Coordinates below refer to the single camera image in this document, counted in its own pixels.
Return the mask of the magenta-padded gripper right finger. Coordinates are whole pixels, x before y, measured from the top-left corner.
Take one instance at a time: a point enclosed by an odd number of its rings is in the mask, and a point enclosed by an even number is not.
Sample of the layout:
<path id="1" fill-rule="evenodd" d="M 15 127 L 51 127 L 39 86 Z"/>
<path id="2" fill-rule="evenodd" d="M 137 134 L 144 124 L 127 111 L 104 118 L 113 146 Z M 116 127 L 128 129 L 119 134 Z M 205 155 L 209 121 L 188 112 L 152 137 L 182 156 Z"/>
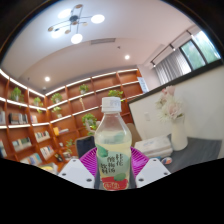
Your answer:
<path id="1" fill-rule="evenodd" d="M 131 148 L 130 187 L 140 188 L 170 175 L 168 169 L 157 159 L 149 159 L 135 148 Z"/>

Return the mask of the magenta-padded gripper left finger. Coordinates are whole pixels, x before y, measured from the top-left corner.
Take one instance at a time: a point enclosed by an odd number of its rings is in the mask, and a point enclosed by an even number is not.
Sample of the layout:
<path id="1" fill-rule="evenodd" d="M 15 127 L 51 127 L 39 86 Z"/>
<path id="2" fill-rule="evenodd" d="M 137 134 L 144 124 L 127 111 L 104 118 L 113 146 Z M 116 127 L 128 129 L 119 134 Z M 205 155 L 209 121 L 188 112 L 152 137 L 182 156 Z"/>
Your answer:
<path id="1" fill-rule="evenodd" d="M 93 148 L 79 159 L 71 159 L 58 174 L 78 186 L 93 189 L 97 176 L 97 149 Z"/>

